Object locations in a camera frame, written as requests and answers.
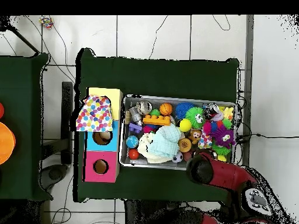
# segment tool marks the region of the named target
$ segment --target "orange bowl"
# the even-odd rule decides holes
[[[8,160],[16,145],[16,139],[12,131],[0,122],[0,165]]]

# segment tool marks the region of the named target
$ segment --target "light blue cloth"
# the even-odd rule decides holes
[[[154,135],[148,152],[157,156],[173,158],[179,152],[180,129],[174,124],[161,127]]]

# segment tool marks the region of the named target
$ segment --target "yellow block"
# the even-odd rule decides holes
[[[111,101],[112,119],[120,119],[120,109],[123,93],[119,89],[105,89],[100,87],[89,87],[88,95],[107,96]]]

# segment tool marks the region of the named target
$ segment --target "pink block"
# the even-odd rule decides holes
[[[99,159],[108,163],[108,171],[104,174],[96,173],[93,169],[93,164]],[[86,151],[85,181],[114,183],[118,173],[118,166],[117,152]]]

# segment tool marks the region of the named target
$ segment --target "red ball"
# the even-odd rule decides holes
[[[139,152],[136,149],[130,149],[128,156],[131,160],[136,160],[139,157]]]
[[[0,118],[2,118],[4,115],[4,107],[3,105],[0,103]]]

